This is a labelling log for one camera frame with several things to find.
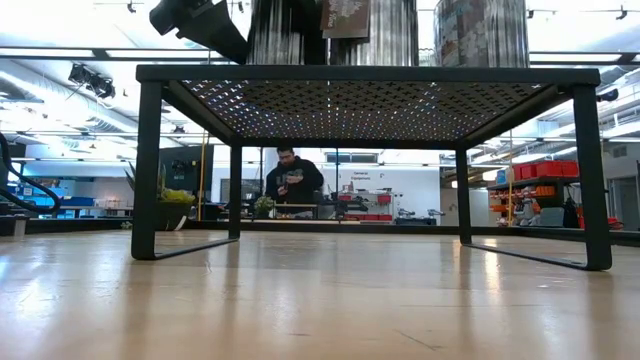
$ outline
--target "wooden floor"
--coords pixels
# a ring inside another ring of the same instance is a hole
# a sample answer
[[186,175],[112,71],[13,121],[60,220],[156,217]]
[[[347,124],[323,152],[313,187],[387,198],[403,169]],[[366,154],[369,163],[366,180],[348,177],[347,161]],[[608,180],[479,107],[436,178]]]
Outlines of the wooden floor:
[[[165,248],[223,237],[183,231]],[[0,359],[638,359],[640,249],[586,273],[448,236],[244,233],[158,262],[129,232],[0,243]],[[476,239],[579,258],[582,244]]]

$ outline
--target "potted plant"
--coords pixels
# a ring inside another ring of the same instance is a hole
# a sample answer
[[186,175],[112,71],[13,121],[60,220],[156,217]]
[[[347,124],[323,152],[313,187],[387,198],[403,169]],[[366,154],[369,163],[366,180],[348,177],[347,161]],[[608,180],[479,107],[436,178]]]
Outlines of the potted plant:
[[[127,175],[127,182],[131,189],[135,191],[135,176],[136,169],[131,163],[131,174],[128,171],[124,171]],[[157,218],[156,218],[156,230],[158,231],[174,231],[180,230],[182,225],[187,220],[195,196],[187,193],[183,190],[173,190],[166,188],[165,179],[167,176],[167,169],[164,165],[158,167],[158,190],[157,190]]]
[[273,210],[273,208],[275,207],[275,204],[276,202],[273,201],[273,199],[271,199],[268,196],[261,196],[260,198],[258,198],[258,200],[256,200],[256,204],[254,205],[256,218],[268,219],[269,212]]

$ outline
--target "man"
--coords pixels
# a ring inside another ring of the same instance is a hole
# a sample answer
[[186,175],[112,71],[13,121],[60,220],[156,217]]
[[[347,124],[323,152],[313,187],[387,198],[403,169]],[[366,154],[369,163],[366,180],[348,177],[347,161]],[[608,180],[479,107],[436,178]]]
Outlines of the man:
[[[315,203],[313,192],[320,190],[324,184],[324,177],[318,168],[311,161],[296,156],[292,148],[278,148],[278,157],[278,166],[267,175],[267,195],[279,204]],[[281,212],[297,211],[290,209]]]

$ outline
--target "box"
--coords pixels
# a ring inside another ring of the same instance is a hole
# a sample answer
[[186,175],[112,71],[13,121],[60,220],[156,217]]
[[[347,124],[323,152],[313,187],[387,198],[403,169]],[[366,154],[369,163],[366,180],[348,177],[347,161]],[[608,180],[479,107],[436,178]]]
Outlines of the box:
[[521,180],[537,178],[536,164],[525,164],[520,167]]

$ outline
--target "yellow pole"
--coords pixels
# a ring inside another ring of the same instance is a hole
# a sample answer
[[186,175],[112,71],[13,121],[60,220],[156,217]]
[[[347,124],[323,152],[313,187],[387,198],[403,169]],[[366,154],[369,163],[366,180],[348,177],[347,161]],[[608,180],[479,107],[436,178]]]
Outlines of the yellow pole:
[[202,190],[204,188],[204,149],[207,132],[202,132],[202,151],[200,153],[200,189],[198,189],[198,221],[202,221]]
[[508,206],[507,210],[509,214],[507,215],[508,225],[511,226],[511,222],[513,220],[513,211],[512,211],[512,203],[511,196],[513,194],[513,130],[509,130],[509,195],[508,195]]

